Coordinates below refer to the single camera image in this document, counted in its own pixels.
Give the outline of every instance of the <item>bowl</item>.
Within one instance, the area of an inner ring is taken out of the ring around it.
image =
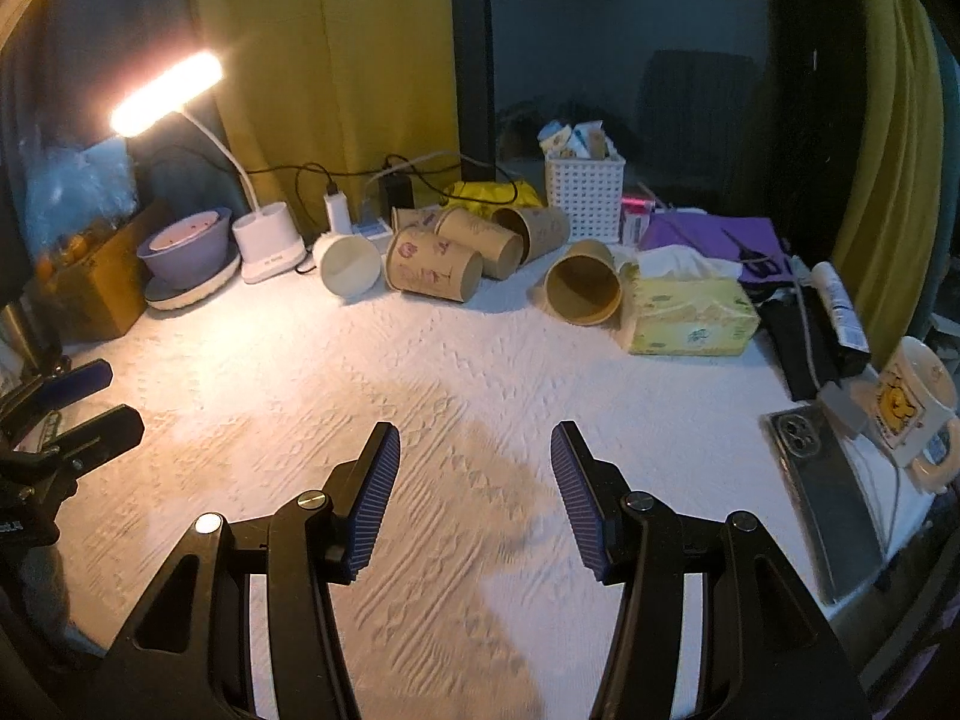
[[[229,243],[229,208],[215,209],[217,220],[205,229],[197,230],[188,237],[182,237],[185,220],[177,221],[165,227],[157,234],[147,238],[136,250],[136,256],[147,264],[150,272],[175,290],[192,290],[203,284],[224,266]],[[179,242],[170,242],[170,230],[179,226]],[[157,250],[157,240],[170,242],[165,248]]]
[[[152,251],[162,251],[165,248],[189,241],[213,227],[219,218],[220,214],[217,211],[200,211],[198,214],[189,215],[187,218],[175,221],[152,237],[150,249]]]

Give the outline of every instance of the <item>lamp head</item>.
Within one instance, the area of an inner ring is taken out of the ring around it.
[[[120,103],[110,117],[110,126],[117,134],[133,138],[183,108],[223,76],[217,57],[210,52],[196,53]]]

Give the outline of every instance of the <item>smartphone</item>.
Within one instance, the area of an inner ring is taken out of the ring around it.
[[[836,603],[872,581],[883,566],[863,490],[818,406],[800,406],[761,419],[808,531],[824,600]]]

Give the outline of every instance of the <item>yellow cartoon print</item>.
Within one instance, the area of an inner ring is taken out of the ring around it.
[[[906,430],[910,419],[917,413],[917,407],[910,400],[910,391],[904,386],[904,380],[894,376],[877,394],[880,418],[886,428],[898,436]]]

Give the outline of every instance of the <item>white tablecloth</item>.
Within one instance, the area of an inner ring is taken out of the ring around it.
[[[147,431],[61,510],[75,623],[109,646],[199,514],[270,514],[354,458],[380,419],[400,428],[400,475],[370,567],[333,589],[367,720],[589,714],[620,589],[583,567],[563,512],[548,451],[563,419],[633,488],[681,514],[755,512],[814,589],[802,524],[758,420],[792,406],[762,340],[738,359],[628,356],[606,330],[531,303],[550,261],[485,281],[466,306],[380,285],[341,305],[314,276],[237,279],[77,355],[106,358],[114,383],[70,420],[126,402]],[[858,463],[870,466],[865,451]],[[894,472],[875,460],[868,476],[882,518]],[[925,500],[904,485],[898,543]],[[693,707],[699,662],[695,583],[689,595],[678,715]],[[256,596],[257,707],[271,717]]]

